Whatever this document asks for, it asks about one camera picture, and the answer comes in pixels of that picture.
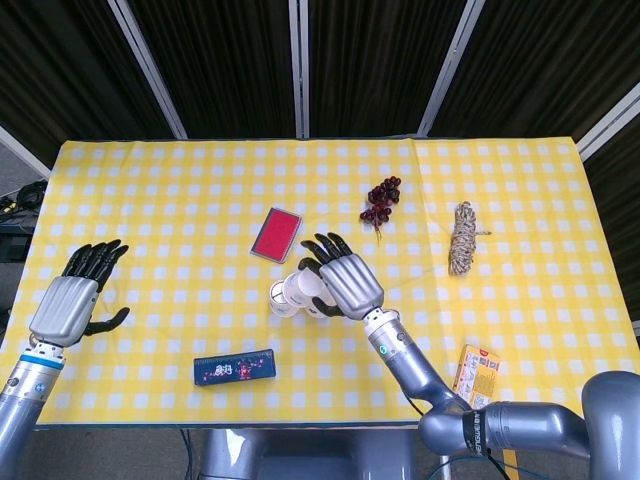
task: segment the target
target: red notebook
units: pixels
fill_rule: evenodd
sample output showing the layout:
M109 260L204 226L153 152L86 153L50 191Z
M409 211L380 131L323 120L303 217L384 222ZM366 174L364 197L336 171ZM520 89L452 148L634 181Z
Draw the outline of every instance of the red notebook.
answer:
M293 245L302 218L293 213L272 208L262 225L251 253L274 262L282 263Z

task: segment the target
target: bunch of grapes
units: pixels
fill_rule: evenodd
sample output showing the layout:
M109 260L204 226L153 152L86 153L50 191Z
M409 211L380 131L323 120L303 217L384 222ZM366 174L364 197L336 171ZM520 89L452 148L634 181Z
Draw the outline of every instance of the bunch of grapes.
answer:
M398 186L402 183L397 177L385 178L384 182L371 190L368 194L371 207L360 214L360 220L370 223L379 233L379 227L389 221L391 206L400 201Z

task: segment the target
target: yellow box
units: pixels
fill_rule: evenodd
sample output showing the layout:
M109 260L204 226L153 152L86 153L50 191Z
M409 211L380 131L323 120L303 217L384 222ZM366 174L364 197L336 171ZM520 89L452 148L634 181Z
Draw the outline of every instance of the yellow box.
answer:
M469 402L471 408L482 408L491 403L499 368L500 357L473 345L465 345L453 391Z

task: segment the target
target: gingham tablecloth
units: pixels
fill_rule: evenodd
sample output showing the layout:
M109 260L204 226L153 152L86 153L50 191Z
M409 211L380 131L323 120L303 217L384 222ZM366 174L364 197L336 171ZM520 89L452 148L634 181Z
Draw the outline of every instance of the gingham tablecloth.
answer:
M358 221L366 192L403 179L382 239ZM470 275L447 274L455 205L479 227ZM299 213L298 239L341 233L372 265L449 383L462 346L498 354L496 399L580 412L594 373L640 354L589 186L570 139L68 142L60 152L0 351L8 375L51 279L84 243L131 246L94 320L114 332L67 350L44 424L336 425L415 421L362 325L269 311L277 265L249 254L268 209ZM273 348L278 375L193 384L194 357Z

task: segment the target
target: robotic arm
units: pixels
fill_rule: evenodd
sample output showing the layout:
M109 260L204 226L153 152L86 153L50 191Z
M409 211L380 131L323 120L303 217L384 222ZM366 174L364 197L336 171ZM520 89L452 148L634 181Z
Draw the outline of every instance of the robotic arm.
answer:
M31 346L20 356L0 394L0 480L14 478L20 454L65 364L64 349L83 335L108 332L129 314L89 323L98 295L128 247L120 240L85 245L47 289L29 329Z
M592 479L640 478L640 376L606 372L583 390L585 420L552 403L496 402L471 407L442 381L400 323L395 310L383 310L384 291L364 261L334 233L316 234L324 247L304 241L316 257L305 258L336 300L327 306L314 298L327 316L362 320L373 348L404 393L433 408L420 420L422 441L439 455L464 451L484 455L489 448L542 450L590 458Z

